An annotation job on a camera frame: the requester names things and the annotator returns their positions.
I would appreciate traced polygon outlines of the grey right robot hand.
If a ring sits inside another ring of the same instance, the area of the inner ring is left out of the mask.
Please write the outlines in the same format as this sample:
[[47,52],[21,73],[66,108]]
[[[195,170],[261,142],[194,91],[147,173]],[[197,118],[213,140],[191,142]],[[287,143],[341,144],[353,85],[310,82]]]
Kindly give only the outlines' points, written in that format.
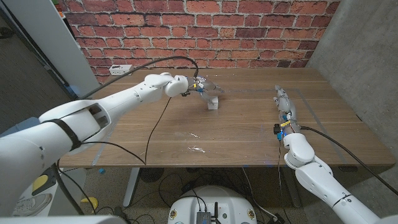
[[301,133],[297,124],[296,107],[286,91],[279,85],[275,86],[277,96],[273,97],[279,111],[279,123],[284,135]]

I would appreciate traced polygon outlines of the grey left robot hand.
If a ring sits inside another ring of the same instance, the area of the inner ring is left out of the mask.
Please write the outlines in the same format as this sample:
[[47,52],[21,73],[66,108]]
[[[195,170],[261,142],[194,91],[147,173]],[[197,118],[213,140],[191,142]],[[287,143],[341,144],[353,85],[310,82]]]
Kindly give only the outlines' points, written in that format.
[[198,92],[200,96],[206,101],[213,101],[223,93],[223,89],[204,77],[188,77],[187,93],[192,91]]

